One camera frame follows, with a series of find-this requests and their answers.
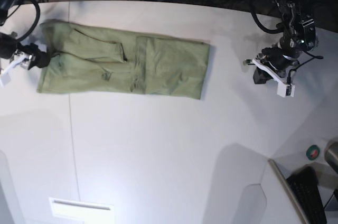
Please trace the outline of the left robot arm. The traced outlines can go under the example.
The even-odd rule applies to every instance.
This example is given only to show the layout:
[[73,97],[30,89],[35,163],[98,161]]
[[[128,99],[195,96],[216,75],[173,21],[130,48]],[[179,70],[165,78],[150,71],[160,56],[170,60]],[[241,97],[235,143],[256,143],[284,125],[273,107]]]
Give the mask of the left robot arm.
[[263,65],[262,69],[257,67],[253,74],[253,81],[257,85],[265,84],[273,78],[271,73],[264,69],[271,69],[282,78],[287,77],[287,83],[290,84],[292,73],[305,64],[298,61],[301,53],[311,57],[308,62],[323,59],[321,55],[310,54],[317,41],[311,0],[275,0],[275,3],[281,22],[274,30],[262,25],[253,3],[249,3],[251,15],[261,30],[268,34],[283,34],[275,46],[264,48],[257,55],[258,62]]

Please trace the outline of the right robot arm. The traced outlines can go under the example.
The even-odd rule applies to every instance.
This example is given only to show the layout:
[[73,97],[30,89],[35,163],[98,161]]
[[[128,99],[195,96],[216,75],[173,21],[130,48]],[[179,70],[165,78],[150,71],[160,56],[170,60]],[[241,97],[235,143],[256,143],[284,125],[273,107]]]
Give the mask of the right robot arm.
[[43,0],[1,0],[1,26],[24,3],[29,2],[35,8],[35,19],[22,36],[18,37],[16,33],[1,33],[1,59],[9,60],[10,66],[20,65],[24,69],[30,70],[34,67],[45,68],[51,61],[50,56],[40,50],[36,44],[22,44],[22,41],[28,38],[38,25],[41,16],[40,1]]

